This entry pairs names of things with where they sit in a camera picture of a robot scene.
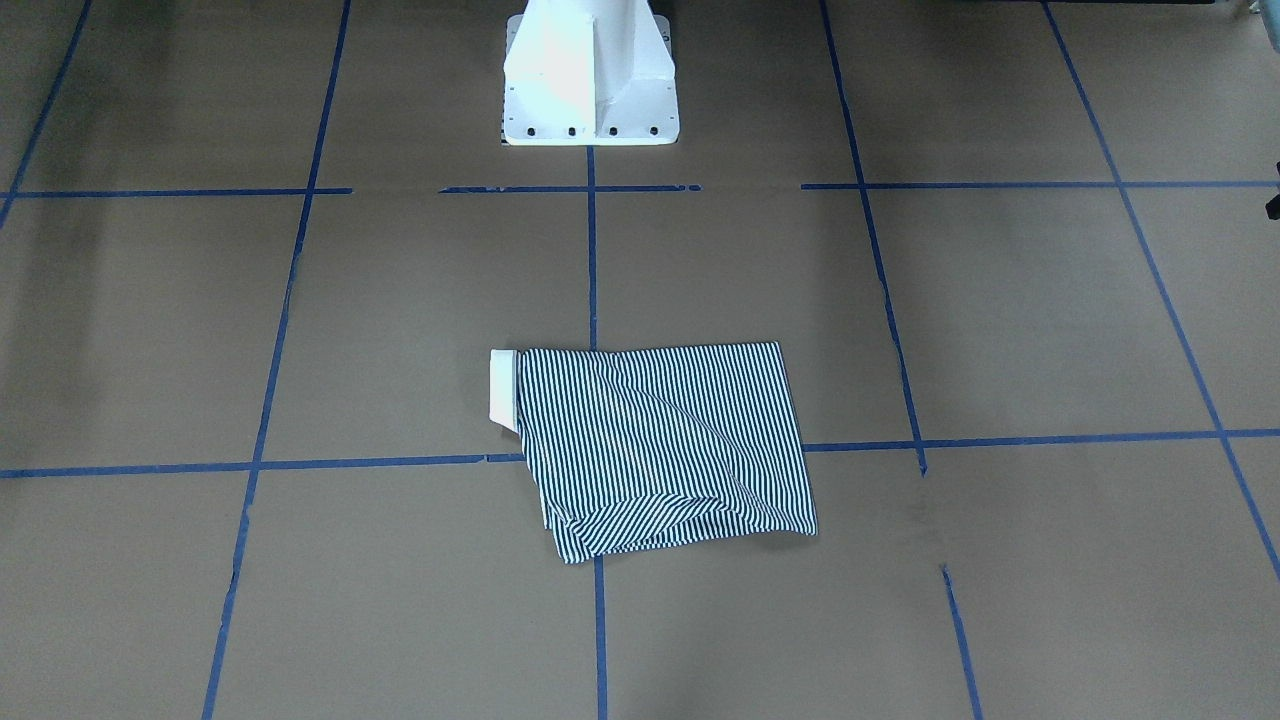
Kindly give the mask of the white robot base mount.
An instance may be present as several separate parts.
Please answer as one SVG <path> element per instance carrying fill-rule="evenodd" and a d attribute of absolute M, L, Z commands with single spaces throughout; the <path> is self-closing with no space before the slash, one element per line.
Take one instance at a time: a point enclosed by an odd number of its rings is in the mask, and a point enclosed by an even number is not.
<path fill-rule="evenodd" d="M 503 73 L 509 146 L 678 141 L 671 23 L 649 1 L 529 1 L 506 22 Z"/>

